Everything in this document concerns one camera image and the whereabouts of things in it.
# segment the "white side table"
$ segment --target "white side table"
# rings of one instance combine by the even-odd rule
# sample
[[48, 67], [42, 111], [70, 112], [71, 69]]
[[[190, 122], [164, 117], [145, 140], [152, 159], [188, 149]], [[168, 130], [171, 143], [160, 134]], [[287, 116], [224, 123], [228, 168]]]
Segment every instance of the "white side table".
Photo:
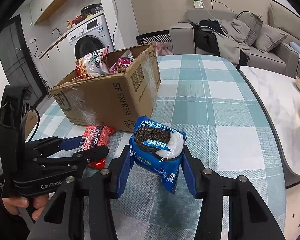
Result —
[[240, 71], [257, 93], [266, 115], [273, 123], [278, 145], [282, 149], [286, 187], [291, 187], [300, 182], [300, 150], [296, 143], [296, 129], [300, 126], [300, 91], [295, 79], [247, 66], [241, 66]]

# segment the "bottle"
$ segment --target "bottle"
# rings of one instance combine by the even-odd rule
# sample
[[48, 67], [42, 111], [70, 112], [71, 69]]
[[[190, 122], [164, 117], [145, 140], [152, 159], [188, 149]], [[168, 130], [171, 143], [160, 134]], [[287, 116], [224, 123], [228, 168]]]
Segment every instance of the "bottle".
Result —
[[71, 22], [67, 21], [67, 30], [70, 30], [72, 28]]

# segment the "cardboard box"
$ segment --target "cardboard box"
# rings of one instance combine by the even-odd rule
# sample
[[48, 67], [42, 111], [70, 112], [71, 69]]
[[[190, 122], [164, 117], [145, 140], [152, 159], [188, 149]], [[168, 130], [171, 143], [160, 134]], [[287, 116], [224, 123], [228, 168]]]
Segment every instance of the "cardboard box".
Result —
[[139, 116], [151, 116], [161, 82], [154, 47], [148, 44], [110, 52], [108, 65], [128, 49], [134, 61], [125, 73], [71, 81], [77, 77], [74, 70], [50, 90], [70, 122], [133, 132]]
[[29, 134], [31, 133], [32, 129], [36, 126], [37, 122], [38, 122], [38, 117], [36, 112], [29, 111], [26, 120], [25, 139], [28, 138]]

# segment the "blue snack package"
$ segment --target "blue snack package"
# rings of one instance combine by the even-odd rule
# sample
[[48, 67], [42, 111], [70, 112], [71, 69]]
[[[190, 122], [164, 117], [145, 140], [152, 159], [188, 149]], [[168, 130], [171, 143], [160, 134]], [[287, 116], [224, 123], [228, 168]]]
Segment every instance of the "blue snack package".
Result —
[[131, 168], [136, 163], [161, 175], [162, 185], [174, 194], [185, 141], [185, 132], [141, 116], [130, 138]]

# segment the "plaid tablecloth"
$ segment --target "plaid tablecloth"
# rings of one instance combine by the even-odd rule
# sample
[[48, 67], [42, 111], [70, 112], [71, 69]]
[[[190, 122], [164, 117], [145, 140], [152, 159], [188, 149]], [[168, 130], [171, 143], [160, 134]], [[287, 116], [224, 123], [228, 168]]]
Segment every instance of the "plaid tablecloth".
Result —
[[[185, 131], [192, 155], [206, 167], [231, 178], [246, 175], [283, 231], [286, 199], [279, 152], [244, 79], [229, 61], [215, 56], [162, 56], [158, 62], [162, 81], [151, 118]], [[41, 117], [34, 139], [70, 138], [84, 130], [70, 123], [54, 102]], [[130, 136], [120, 131], [111, 136], [107, 163], [120, 156]], [[94, 172], [88, 169], [85, 175]], [[181, 169], [173, 195], [161, 186], [159, 176], [134, 165], [124, 194], [111, 201], [118, 239], [193, 239], [201, 204], [188, 192]], [[222, 239], [227, 239], [228, 227], [229, 202], [224, 197]]]

